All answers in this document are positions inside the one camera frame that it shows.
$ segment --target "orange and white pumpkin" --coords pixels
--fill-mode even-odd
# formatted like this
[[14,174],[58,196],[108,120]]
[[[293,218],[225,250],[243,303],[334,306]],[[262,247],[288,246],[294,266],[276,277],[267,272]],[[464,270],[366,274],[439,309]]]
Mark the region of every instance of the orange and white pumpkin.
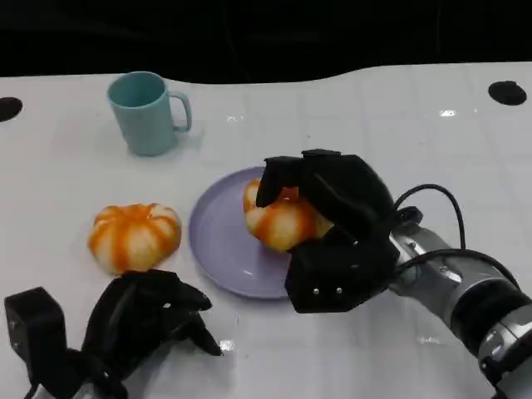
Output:
[[95,218],[89,249],[108,272],[146,271],[181,241],[177,213],[160,204],[108,206]]
[[285,252],[308,239],[323,237],[333,224],[299,197],[298,188],[285,188],[270,206],[256,205],[260,179],[244,191],[244,215],[249,232],[264,245]]

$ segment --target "white table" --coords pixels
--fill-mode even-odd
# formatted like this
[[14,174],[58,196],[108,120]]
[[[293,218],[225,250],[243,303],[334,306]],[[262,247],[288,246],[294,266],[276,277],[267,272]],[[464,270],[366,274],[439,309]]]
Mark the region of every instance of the white table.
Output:
[[[190,94],[195,126],[158,158],[126,151],[106,104],[112,79],[0,80],[0,96],[24,103],[0,124],[0,297],[44,286],[62,305],[71,347],[110,281],[86,248],[101,208],[155,201],[186,222],[223,175],[315,147],[361,155],[394,195],[424,182],[447,186],[463,207],[468,246],[498,258],[532,293],[532,100],[509,107],[487,95],[499,80],[532,94],[530,64],[381,67],[294,84],[169,81]],[[457,244],[445,199],[411,202]],[[412,301],[384,293],[348,314],[307,316],[288,303],[250,302],[200,275],[186,236],[163,268],[212,299],[205,321],[234,349],[222,358],[186,346],[161,351],[128,381],[132,398],[491,397],[475,359]],[[3,314],[0,366],[2,397],[22,398],[26,372]]]

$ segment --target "mug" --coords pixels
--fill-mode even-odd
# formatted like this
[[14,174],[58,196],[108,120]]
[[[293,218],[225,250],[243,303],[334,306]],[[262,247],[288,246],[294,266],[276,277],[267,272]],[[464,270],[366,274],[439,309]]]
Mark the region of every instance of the mug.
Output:
[[[170,97],[183,102],[186,126],[174,126]],[[109,86],[107,99],[131,152],[151,156],[164,154],[177,143],[176,133],[190,130],[192,111],[189,98],[177,91],[168,92],[165,81],[152,72],[131,72]]]

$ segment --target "plate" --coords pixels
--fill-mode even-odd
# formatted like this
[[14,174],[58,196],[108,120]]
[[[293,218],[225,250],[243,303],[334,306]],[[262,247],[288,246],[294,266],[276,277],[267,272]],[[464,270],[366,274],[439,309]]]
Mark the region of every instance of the plate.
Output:
[[220,287],[250,298],[285,298],[290,255],[262,245],[244,220],[245,186],[263,172],[263,167],[240,170],[204,192],[190,217],[190,248],[204,274]]

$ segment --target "black hole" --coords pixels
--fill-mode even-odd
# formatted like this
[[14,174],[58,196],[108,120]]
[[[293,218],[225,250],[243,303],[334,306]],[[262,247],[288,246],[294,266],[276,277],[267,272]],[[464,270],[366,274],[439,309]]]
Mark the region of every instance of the black hole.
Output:
[[0,98],[0,122],[9,121],[22,110],[22,101],[15,97]]
[[497,81],[488,89],[490,97],[505,106],[519,106],[526,101],[526,92],[514,81]]

